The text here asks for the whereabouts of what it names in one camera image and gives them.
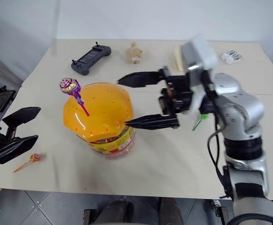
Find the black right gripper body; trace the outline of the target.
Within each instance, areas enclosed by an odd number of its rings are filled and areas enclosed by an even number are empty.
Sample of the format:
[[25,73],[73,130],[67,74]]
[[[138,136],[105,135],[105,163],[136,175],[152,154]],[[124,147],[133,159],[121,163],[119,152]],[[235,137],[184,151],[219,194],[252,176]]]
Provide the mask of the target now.
[[189,110],[193,91],[190,89],[190,75],[171,75],[167,67],[159,70],[166,88],[162,88],[159,104],[164,115],[173,115]]

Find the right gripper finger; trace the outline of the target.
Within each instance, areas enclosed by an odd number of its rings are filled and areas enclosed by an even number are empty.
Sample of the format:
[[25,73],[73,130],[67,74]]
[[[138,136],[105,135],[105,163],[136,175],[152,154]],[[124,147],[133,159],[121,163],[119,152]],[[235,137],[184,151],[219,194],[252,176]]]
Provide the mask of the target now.
[[125,124],[129,127],[146,129],[146,130],[157,130],[164,128],[176,129],[179,127],[179,121],[177,116],[161,114],[146,115],[130,121],[126,121]]
[[146,87],[147,85],[158,84],[162,80],[162,74],[159,71],[136,72],[125,75],[117,83],[132,88]]

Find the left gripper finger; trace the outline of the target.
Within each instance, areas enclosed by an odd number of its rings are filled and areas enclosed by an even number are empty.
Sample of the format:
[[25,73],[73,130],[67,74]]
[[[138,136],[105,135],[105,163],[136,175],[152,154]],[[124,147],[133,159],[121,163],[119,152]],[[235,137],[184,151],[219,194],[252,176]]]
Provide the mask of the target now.
[[29,151],[38,139],[38,135],[33,135],[25,138],[16,138],[7,146],[0,149],[0,164],[20,156]]
[[2,119],[2,121],[7,125],[6,135],[1,135],[2,141],[36,141],[38,139],[38,135],[29,136],[25,138],[15,137],[16,129],[18,126],[25,124],[36,118],[38,113],[40,112],[40,107],[25,107],[20,110],[10,114],[9,116]]

